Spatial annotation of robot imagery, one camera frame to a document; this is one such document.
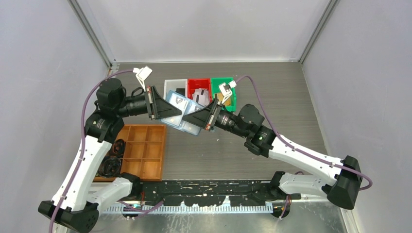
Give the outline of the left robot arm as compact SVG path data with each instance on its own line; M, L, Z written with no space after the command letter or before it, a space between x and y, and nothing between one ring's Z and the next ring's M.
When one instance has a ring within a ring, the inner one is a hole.
M94 89L96 110L81 118L81 143L67 176L51 200L42 201L38 211L50 219L49 231L59 224L88 233L99 215L127 197L137 200L142 193L140 177L124 172L112 183L90 196L89 189L104 159L124 127L123 119L148 114L151 119L178 116L182 112L159 96L155 87L144 94L128 96L121 81L109 78Z

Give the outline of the blue card holder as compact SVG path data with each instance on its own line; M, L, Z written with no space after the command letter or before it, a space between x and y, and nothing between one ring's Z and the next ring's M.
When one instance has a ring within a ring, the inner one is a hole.
M200 133L201 128L192 123L184 121L183 116L201 110L204 108L204 106L174 91L169 91L167 93L166 101L177 109L181 110L182 114L178 116L167 117L161 119L160 121L177 130L197 136Z

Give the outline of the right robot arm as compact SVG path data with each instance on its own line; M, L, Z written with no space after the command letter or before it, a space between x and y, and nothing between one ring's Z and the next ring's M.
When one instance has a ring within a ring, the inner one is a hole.
M307 175L276 172L269 187L273 198L310 194L353 210L363 180L358 160L352 156L344 159L328 156L296 144L264 126L264 119L254 105L247 104L234 114L215 100L183 116L184 121L205 130L220 128L244 138L244 146L254 155L280 160L308 172Z

